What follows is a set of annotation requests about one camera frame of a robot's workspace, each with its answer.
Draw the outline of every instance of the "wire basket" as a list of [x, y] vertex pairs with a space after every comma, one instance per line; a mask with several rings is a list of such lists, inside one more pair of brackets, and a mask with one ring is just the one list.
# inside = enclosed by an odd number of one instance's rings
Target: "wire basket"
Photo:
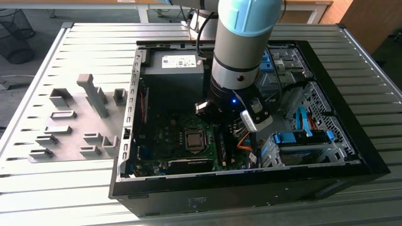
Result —
[[19, 9], [1, 8], [0, 24], [5, 27], [5, 29], [13, 29], [13, 27], [17, 27], [25, 39], [34, 35], [26, 16]]
[[0, 55], [14, 65], [22, 64], [33, 58], [33, 50], [15, 24], [5, 28], [0, 23]]

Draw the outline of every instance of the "black cable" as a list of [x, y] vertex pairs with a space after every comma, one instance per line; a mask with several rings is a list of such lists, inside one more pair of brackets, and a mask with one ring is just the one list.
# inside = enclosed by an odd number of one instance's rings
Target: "black cable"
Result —
[[182, 11], [182, 7], [180, 6], [180, 13], [182, 15], [182, 20], [185, 21], [185, 15], [184, 15], [184, 11]]
[[180, 14], [181, 14], [181, 12], [178, 12], [178, 14], [176, 15], [176, 17], [170, 20], [170, 18], [168, 16], [160, 14], [154, 9], [153, 9], [153, 11], [157, 13], [158, 16], [161, 16], [162, 18], [169, 19], [170, 23], [178, 18]]
[[210, 12], [210, 14], [208, 15], [205, 21], [202, 22], [201, 26], [200, 26], [200, 30], [198, 30], [198, 35], [196, 36], [196, 54], [200, 56], [200, 38], [201, 38], [201, 31], [208, 23], [208, 21], [210, 20], [210, 17], [213, 16], [213, 12]]
[[285, 2], [285, 0], [282, 0], [282, 2], [284, 2], [284, 8], [282, 8], [282, 13], [281, 13], [280, 20], [282, 19], [282, 16], [284, 16], [284, 13], [285, 13], [285, 5], [286, 5], [286, 2]]
[[282, 97], [282, 93], [281, 93], [281, 82], [280, 82], [280, 78], [278, 78], [278, 74], [277, 74], [277, 70], [276, 70], [276, 65], [274, 65], [274, 61], [273, 61], [273, 57], [272, 57], [272, 54], [270, 54], [270, 50], [268, 48], [268, 46], [265, 46], [265, 52], [270, 58], [270, 64], [272, 64], [272, 69], [273, 69], [273, 73], [274, 73], [274, 77], [276, 77], [276, 80], [277, 80], [277, 88], [278, 88], [278, 98], [277, 98], [277, 103], [280, 104], [280, 101], [281, 101], [281, 97]]

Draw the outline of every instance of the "desk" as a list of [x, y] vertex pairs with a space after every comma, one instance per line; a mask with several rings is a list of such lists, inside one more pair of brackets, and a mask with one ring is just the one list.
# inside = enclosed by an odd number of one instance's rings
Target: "desk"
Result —
[[[286, 0], [285, 10], [308, 11], [307, 24], [317, 24], [332, 0]], [[160, 4], [154, 0], [0, 0], [0, 8], [39, 9], [137, 9], [141, 23], [149, 23], [149, 9], [178, 9], [177, 6]]]
[[280, 24], [270, 38], [309, 42], [389, 167], [391, 174], [376, 181], [315, 202], [138, 219], [106, 197], [110, 159], [27, 163], [29, 143], [41, 134], [34, 130], [51, 110], [47, 94], [54, 87], [75, 86], [71, 71], [93, 73], [105, 92], [128, 88], [136, 40], [186, 38], [180, 24], [74, 24], [59, 30], [0, 140], [1, 225], [400, 225], [402, 94], [335, 25]]

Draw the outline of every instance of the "motherboard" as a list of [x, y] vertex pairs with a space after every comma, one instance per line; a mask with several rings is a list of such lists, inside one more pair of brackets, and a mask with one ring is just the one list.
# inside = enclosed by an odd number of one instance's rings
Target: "motherboard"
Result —
[[238, 129], [206, 124], [192, 113], [154, 115], [137, 139], [134, 174], [161, 176], [245, 168], [248, 151], [226, 140]]

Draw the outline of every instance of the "aluminum profile table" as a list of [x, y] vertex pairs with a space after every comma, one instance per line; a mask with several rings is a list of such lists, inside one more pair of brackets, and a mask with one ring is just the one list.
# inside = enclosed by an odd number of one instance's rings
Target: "aluminum profile table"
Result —
[[277, 25], [272, 39], [308, 40], [391, 174], [316, 202], [138, 219], [114, 200], [108, 185], [112, 160], [29, 163], [38, 127], [33, 105], [42, 86], [62, 85], [77, 66], [102, 90], [128, 87], [137, 40], [185, 40], [178, 24], [74, 24], [59, 30], [0, 141], [1, 225], [399, 225], [402, 223], [400, 91], [345, 29], [335, 25]]

